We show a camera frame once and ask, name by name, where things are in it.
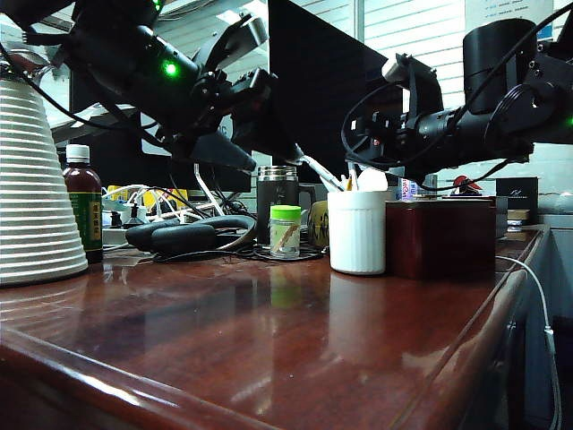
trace brown plastic bottle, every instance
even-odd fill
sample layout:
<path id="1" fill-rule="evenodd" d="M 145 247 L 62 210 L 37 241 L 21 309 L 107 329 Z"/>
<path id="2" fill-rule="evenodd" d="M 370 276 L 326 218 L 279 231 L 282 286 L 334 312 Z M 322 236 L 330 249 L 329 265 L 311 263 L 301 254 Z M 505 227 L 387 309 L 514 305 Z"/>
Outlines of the brown plastic bottle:
<path id="1" fill-rule="evenodd" d="M 101 262 L 101 180 L 90 167 L 90 147 L 68 145 L 64 181 L 89 263 Z"/>

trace green jar lid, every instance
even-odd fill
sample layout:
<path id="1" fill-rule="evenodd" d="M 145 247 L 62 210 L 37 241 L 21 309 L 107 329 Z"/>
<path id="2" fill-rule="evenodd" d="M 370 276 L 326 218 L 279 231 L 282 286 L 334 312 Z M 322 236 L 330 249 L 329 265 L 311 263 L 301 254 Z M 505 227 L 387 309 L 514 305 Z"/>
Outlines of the green jar lid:
<path id="1" fill-rule="evenodd" d="M 278 204 L 270 207 L 271 219 L 283 219 L 286 221 L 298 221 L 301 218 L 300 206 L 289 206 L 287 204 Z"/>

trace green bottle label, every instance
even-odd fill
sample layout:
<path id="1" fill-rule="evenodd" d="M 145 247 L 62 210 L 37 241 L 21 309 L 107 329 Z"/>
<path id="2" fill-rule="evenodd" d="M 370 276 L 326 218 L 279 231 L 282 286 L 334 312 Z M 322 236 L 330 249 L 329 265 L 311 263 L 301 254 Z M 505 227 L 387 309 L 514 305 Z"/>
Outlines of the green bottle label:
<path id="1" fill-rule="evenodd" d="M 69 193 L 83 250 L 101 249 L 101 193 Z"/>

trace glossy desk surface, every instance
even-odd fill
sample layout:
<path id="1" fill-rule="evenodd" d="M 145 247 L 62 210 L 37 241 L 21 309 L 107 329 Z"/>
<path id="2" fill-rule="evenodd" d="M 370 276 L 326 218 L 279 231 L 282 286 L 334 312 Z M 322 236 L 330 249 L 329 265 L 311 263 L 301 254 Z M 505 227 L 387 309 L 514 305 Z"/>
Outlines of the glossy desk surface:
<path id="1" fill-rule="evenodd" d="M 531 256 L 546 229 L 527 234 L 498 254 Z M 454 428 L 524 278 L 505 262 L 491 279 L 421 282 L 327 258 L 126 255 L 0 290 L 0 380 L 83 423 L 70 428 Z"/>

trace small glass jar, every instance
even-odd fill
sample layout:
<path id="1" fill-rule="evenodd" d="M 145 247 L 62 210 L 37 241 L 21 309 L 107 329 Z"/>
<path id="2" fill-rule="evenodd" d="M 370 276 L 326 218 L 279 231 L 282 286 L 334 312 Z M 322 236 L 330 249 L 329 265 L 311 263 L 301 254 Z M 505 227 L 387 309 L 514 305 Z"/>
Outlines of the small glass jar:
<path id="1" fill-rule="evenodd" d="M 270 207 L 270 254 L 277 258 L 300 255 L 301 207 L 276 205 Z"/>

